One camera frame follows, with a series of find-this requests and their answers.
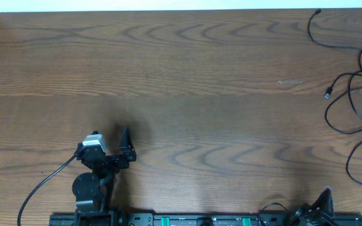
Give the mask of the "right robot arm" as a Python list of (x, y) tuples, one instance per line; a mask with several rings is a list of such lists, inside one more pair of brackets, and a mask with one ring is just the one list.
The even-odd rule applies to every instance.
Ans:
[(311, 205), (308, 203), (288, 215), (284, 221), (286, 226), (332, 226), (337, 223), (332, 219), (334, 216), (331, 189), (326, 188)]

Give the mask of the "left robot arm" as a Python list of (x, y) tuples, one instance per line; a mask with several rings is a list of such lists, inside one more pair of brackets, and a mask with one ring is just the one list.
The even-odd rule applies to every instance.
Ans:
[(136, 151), (131, 142), (130, 131), (124, 128), (119, 142), (120, 154), (106, 154), (107, 145), (97, 131), (78, 144), (74, 153), (76, 160), (90, 169), (82, 173), (72, 184), (75, 196), (76, 225), (127, 225), (126, 214), (110, 207), (116, 175), (136, 161)]

